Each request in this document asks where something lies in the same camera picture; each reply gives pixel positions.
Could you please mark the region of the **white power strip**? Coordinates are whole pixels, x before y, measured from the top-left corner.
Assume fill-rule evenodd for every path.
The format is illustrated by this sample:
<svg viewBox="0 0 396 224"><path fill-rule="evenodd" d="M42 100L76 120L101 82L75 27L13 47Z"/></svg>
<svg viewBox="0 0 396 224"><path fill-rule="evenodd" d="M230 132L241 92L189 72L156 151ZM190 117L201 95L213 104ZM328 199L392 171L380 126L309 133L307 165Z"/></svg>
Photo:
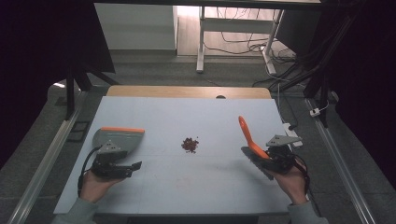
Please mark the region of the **white power strip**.
<svg viewBox="0 0 396 224"><path fill-rule="evenodd" d="M296 133L294 130L292 130L292 129L290 128L291 125L290 125L289 123L283 123L283 127L284 127L284 130L285 130L285 133L287 134L287 136L290 136L290 137L299 137L299 136L297 135L297 133ZM298 142L292 143L292 145L293 145L294 147L302 147L302 146L303 146L303 142L302 142L302 141L298 141Z"/></svg>

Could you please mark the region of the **person's right hand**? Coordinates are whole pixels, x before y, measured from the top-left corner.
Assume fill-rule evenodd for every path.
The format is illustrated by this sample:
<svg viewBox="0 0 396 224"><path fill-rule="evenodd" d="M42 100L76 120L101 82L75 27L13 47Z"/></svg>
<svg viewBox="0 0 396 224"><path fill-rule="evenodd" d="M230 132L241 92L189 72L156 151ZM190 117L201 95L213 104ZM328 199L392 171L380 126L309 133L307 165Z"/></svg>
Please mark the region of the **person's right hand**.
<svg viewBox="0 0 396 224"><path fill-rule="evenodd" d="M293 205L307 203L303 172L293 166L286 174L271 172L281 189L289 196Z"/></svg>

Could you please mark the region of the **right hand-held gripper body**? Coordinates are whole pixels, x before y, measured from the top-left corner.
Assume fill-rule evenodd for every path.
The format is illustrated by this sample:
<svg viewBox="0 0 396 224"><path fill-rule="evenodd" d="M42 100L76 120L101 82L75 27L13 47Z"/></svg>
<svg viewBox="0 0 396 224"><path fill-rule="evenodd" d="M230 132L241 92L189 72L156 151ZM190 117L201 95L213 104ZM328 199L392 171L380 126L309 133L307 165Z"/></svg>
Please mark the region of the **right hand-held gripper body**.
<svg viewBox="0 0 396 224"><path fill-rule="evenodd" d="M281 169L281 174L287 173L295 162L295 156L291 152L289 144L301 141L301 137L290 137L276 134L266 145L268 146L267 154L269 161L277 163Z"/></svg>

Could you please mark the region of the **black rectangular floor frame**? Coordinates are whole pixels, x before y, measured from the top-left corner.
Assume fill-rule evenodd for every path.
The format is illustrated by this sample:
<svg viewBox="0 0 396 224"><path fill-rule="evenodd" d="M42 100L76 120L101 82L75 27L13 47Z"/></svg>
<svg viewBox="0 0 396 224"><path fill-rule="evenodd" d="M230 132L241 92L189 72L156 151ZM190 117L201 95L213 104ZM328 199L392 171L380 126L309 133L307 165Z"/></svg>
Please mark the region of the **black rectangular floor frame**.
<svg viewBox="0 0 396 224"><path fill-rule="evenodd" d="M81 143L84 141L91 123L89 121L76 121L67 136L66 141L72 143Z"/></svg>

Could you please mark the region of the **aluminium floor rail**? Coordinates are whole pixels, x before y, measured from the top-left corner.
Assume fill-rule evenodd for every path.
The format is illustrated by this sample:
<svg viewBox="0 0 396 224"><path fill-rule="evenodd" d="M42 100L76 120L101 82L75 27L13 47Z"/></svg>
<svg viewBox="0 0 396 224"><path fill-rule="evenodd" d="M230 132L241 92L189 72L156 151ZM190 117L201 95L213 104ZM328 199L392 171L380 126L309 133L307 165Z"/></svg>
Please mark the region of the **aluminium floor rail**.
<svg viewBox="0 0 396 224"><path fill-rule="evenodd" d="M361 220L362 224L377 224L374 214L372 213L368 203L366 202L360 187L356 183L354 177L350 173L347 164L339 151L339 147L336 145L332 134L328 128L326 128L320 121L319 117L312 117L315 122L318 132L327 148L334 167L346 188L350 200L352 201L355 210Z"/></svg>
<svg viewBox="0 0 396 224"><path fill-rule="evenodd" d="M31 181L7 221L7 224L24 224L25 220L28 218L35 201L61 152L61 149L64 146L67 136L70 134L73 125L80 114L87 96L88 93L86 91L81 91L76 97L75 110L71 113L68 119L63 121L58 132L54 136L46 154L39 163Z"/></svg>

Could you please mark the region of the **dark curtain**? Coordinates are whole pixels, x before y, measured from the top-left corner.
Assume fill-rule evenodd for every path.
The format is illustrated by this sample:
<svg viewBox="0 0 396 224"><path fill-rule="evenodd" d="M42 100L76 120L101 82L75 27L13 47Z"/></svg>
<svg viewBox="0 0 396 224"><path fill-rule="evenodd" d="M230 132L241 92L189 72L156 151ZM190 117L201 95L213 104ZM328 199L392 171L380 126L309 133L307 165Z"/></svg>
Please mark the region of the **dark curtain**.
<svg viewBox="0 0 396 224"><path fill-rule="evenodd" d="M396 0L366 0L330 62L336 111L396 187Z"/></svg>
<svg viewBox="0 0 396 224"><path fill-rule="evenodd" d="M79 65L115 71L94 0L0 0L0 168Z"/></svg>

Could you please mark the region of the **orange brush with grey bristles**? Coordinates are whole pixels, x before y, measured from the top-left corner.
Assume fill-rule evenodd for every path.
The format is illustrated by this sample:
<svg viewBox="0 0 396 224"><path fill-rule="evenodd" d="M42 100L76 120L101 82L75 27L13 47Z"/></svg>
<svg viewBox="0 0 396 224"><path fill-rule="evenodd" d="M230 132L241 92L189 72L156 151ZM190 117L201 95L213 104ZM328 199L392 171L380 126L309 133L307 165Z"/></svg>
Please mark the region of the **orange brush with grey bristles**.
<svg viewBox="0 0 396 224"><path fill-rule="evenodd" d="M247 147L243 147L242 151L260 171L273 180L274 177L262 167L262 161L270 160L269 155L252 140L248 125L242 116L238 117L238 122L247 141Z"/></svg>

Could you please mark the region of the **pile of red beans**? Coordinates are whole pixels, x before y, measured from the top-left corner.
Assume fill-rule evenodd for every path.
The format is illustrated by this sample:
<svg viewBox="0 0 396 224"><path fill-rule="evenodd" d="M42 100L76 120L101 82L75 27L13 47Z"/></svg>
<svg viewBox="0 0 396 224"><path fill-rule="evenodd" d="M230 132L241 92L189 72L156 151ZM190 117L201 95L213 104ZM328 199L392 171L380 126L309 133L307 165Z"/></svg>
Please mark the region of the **pile of red beans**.
<svg viewBox="0 0 396 224"><path fill-rule="evenodd" d="M181 147L187 153L195 153L196 148L198 148L199 141L197 139L192 139L191 137L187 137L181 144Z"/></svg>

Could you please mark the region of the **grey dustpan with orange edge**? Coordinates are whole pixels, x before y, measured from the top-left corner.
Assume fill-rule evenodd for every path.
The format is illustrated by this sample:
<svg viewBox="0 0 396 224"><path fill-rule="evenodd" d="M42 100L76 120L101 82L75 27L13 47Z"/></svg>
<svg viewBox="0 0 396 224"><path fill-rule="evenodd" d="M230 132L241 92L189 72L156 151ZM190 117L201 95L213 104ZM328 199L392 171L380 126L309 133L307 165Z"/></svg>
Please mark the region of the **grey dustpan with orange edge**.
<svg viewBox="0 0 396 224"><path fill-rule="evenodd" d="M144 134L144 129L102 127L94 134L92 143L99 147L100 154L113 153L125 158L139 146Z"/></svg>

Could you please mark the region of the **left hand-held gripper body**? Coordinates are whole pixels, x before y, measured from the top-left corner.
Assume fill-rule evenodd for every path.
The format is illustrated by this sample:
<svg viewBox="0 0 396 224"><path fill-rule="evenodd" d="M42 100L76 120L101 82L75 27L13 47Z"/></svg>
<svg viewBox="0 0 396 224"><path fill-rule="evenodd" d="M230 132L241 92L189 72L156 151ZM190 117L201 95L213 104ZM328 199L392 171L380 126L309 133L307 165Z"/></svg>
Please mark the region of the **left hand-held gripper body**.
<svg viewBox="0 0 396 224"><path fill-rule="evenodd" d="M116 161L124 159L128 153L108 140L102 144L92 163L91 171L103 179L123 179L131 177L134 171L132 165L117 165Z"/></svg>

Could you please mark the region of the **black metal stand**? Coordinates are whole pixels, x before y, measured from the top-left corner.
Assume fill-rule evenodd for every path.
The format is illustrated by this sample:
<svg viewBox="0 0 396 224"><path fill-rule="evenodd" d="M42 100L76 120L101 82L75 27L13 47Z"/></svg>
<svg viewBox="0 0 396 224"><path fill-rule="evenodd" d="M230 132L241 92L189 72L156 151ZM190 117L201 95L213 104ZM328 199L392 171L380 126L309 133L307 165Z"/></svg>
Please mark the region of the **black metal stand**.
<svg viewBox="0 0 396 224"><path fill-rule="evenodd" d="M321 39L321 42L314 48L313 51L301 57L296 63L305 64L305 70L297 77L291 80L286 80L285 84L278 87L279 92L288 90L289 88L301 84L305 80L309 80L304 87L304 98L313 98L320 92L318 117L322 124L327 127L326 108L328 107L328 91L329 91L329 62L332 56L338 49L347 30L353 22L353 17L350 15L338 16L339 21L333 27L330 27L326 36Z"/></svg>
<svg viewBox="0 0 396 224"><path fill-rule="evenodd" d="M103 72L93 68L87 63L73 63L70 66L69 72L66 76L67 109L65 120L70 120L76 110L75 85L78 85L82 91L89 91L92 88L92 83L88 78L88 74L93 74L95 77L98 77L110 86L119 85L118 81L105 75Z"/></svg>

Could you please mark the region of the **white desk frame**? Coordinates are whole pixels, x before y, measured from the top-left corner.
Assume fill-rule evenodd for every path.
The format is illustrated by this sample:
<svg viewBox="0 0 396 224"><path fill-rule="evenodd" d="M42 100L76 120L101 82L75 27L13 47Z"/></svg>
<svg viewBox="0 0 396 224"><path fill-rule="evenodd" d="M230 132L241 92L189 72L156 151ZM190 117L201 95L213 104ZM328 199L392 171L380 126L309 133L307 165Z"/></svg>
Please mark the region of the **white desk frame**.
<svg viewBox="0 0 396 224"><path fill-rule="evenodd" d="M276 69L270 56L270 50L276 31L283 14L282 9L275 9L275 16L271 21L249 20L249 19L223 19L210 18L205 16L205 7L199 7L199 45L197 52L196 72L204 72L205 59L205 32L226 32L226 33L251 33L268 35L267 44L262 48L262 57L269 75L275 75Z"/></svg>

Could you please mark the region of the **person's left hand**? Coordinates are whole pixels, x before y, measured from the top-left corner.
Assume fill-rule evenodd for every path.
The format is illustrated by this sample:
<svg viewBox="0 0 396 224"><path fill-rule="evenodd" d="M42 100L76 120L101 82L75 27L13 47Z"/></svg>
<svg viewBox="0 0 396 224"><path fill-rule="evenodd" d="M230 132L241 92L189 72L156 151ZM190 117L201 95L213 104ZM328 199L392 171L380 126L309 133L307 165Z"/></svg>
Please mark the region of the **person's left hand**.
<svg viewBox="0 0 396 224"><path fill-rule="evenodd" d="M89 203L97 203L106 195L112 186L120 182L121 179L102 179L92 171L89 171L83 177L79 198Z"/></svg>

